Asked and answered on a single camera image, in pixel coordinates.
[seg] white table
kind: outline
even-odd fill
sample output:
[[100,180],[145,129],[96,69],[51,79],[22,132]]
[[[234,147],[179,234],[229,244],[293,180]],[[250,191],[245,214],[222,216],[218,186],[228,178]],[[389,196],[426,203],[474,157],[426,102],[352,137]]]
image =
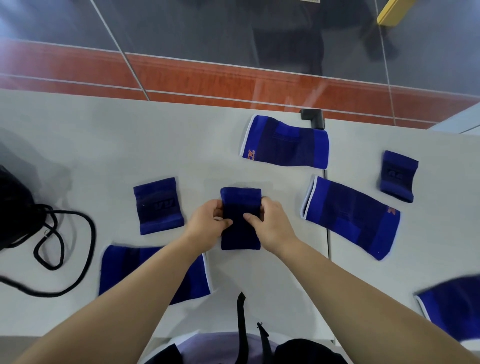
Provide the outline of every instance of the white table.
[[[402,213],[392,250],[380,262],[331,232],[335,263],[418,313],[415,292],[480,273],[478,136],[338,120],[326,120],[325,125],[330,138],[328,179]],[[378,189],[384,150],[419,161],[412,204]],[[465,346],[480,349],[477,342]]]
[[[7,90],[0,90],[0,110],[0,163],[35,193],[37,202],[83,211],[98,230],[90,270],[70,293],[34,298],[0,284],[0,335],[41,336],[95,299],[100,258],[109,244],[165,245],[178,237],[183,228],[139,233],[133,187],[165,177],[177,178],[187,220],[204,201],[219,198],[222,187],[261,188],[282,203],[299,238],[328,255],[326,230],[299,217],[310,176],[322,171],[238,156],[252,110]],[[309,126],[299,114],[262,114]],[[75,217],[65,218],[60,231],[70,246],[60,270],[47,271],[34,260],[41,232],[0,252],[0,274],[39,290],[69,286],[84,265],[90,232]],[[50,239],[49,256],[57,244]],[[170,306],[156,337],[237,330],[236,299],[243,291],[247,331],[257,333],[261,321],[267,330],[290,337],[334,338],[296,279],[272,254],[217,246],[207,259],[215,292]]]

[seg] black plastic clip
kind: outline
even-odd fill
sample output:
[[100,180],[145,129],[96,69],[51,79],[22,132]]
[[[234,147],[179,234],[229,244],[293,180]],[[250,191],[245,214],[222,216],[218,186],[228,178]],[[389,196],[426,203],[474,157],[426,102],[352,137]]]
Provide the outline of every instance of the black plastic clip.
[[324,114],[320,109],[302,109],[300,110],[302,120],[310,120],[312,129],[325,129]]

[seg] hand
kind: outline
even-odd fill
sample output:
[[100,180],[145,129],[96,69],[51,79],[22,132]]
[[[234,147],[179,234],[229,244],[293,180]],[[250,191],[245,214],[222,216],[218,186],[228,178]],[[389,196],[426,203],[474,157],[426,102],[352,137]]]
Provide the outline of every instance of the hand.
[[205,202],[195,210],[187,223],[182,238],[185,238],[188,244],[193,244],[198,255],[212,249],[222,231],[233,224],[229,218],[214,219],[214,217],[223,217],[222,200]]
[[298,240],[282,205],[269,197],[262,198],[263,219],[252,214],[243,214],[245,220],[255,229],[262,246],[278,255],[280,250]]

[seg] folded blue fabric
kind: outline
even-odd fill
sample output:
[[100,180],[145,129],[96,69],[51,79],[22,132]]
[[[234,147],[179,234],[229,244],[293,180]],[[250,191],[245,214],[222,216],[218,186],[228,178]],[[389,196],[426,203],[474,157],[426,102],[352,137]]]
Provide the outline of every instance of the folded blue fabric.
[[140,235],[184,225],[175,177],[136,186],[133,193],[137,199]]
[[377,260],[390,251],[400,211],[350,187],[313,176],[300,216],[358,245]]
[[260,249],[255,229],[243,218],[248,212],[260,217],[262,190],[259,188],[224,187],[220,190],[223,218],[233,220],[233,225],[223,230],[222,250]]
[[380,191],[405,202],[413,202],[413,176],[417,160],[386,150],[382,163]]
[[[163,246],[132,248],[109,245],[102,257],[98,295],[115,286],[161,248]],[[210,288],[205,269],[204,255],[200,255],[188,268],[187,274],[170,304],[209,295]]]
[[248,125],[240,156],[279,166],[326,169],[328,149],[325,130],[298,128],[269,116],[254,115]]
[[425,317],[452,338],[480,339],[480,275],[440,283],[415,298]]

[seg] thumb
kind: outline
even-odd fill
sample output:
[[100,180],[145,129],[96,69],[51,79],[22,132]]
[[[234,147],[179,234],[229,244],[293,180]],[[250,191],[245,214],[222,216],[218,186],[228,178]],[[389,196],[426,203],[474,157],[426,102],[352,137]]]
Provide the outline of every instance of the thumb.
[[233,224],[233,220],[230,219],[230,218],[224,218],[222,220],[218,220],[218,224],[220,225],[221,227],[221,231],[225,230],[226,228],[228,228],[231,224]]
[[262,221],[257,216],[249,213],[243,214],[243,218],[247,220],[247,222],[252,225],[255,230],[257,230],[257,228],[259,228],[260,224],[262,223]]

